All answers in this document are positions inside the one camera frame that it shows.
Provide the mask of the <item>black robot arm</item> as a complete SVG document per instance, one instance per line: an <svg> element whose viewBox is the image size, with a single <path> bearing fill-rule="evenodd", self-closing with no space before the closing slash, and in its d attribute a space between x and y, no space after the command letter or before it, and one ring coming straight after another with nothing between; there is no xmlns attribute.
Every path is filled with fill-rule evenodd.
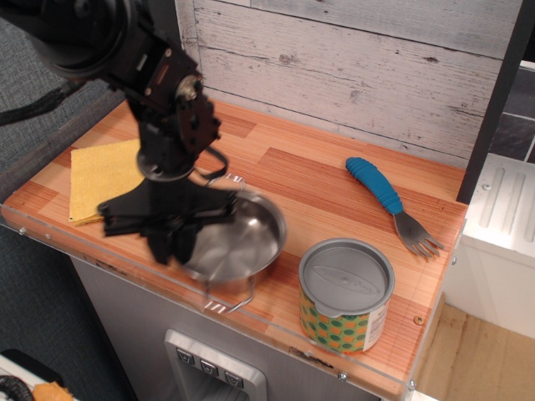
<svg viewBox="0 0 535 401"><path fill-rule="evenodd" d="M144 179L99 204L104 232L138 233L159 263L187 263L198 232L231 222L237 198L190 180L220 127L196 62L155 26L147 7L132 1L4 1L1 16L64 78L33 103L2 112L2 124L48 113L90 80L122 91L139 126L137 164Z"/></svg>

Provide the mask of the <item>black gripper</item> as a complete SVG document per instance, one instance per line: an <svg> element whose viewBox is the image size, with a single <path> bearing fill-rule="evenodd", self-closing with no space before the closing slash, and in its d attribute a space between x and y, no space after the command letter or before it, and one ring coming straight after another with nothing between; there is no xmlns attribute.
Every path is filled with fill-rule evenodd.
<svg viewBox="0 0 535 401"><path fill-rule="evenodd" d="M144 179L133 190L100 203L107 236L141 233L155 260L167 265L171 256L186 264L196 246L197 235L205 224L198 217L229 216L237 190L217 189L191 180L153 181ZM182 221L174 231L164 227Z"/></svg>

